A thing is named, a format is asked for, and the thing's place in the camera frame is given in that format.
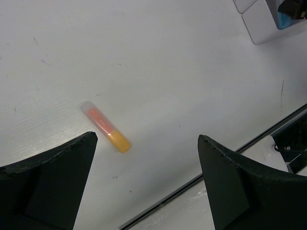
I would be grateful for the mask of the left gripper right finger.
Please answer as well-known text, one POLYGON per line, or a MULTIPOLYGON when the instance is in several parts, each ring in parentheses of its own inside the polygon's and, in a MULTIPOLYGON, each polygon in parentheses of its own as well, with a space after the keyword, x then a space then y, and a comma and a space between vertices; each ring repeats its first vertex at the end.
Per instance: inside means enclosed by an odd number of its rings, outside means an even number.
POLYGON ((307 179, 200 135, 198 153, 217 230, 304 230, 307 179))

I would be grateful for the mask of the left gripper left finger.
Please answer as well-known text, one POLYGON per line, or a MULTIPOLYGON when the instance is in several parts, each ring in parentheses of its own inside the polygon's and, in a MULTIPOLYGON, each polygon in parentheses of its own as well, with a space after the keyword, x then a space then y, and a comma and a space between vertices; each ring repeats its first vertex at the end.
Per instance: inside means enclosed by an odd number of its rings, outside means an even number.
POLYGON ((86 132, 65 144, 0 168, 2 230, 71 230, 97 145, 86 132))

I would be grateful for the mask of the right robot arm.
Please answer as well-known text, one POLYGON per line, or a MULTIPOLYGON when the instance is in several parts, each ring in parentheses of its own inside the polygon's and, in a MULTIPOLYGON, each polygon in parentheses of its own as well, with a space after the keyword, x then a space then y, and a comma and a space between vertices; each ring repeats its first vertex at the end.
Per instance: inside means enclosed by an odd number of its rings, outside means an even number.
POLYGON ((292 20, 307 18, 307 0, 284 0, 278 12, 289 16, 292 20))

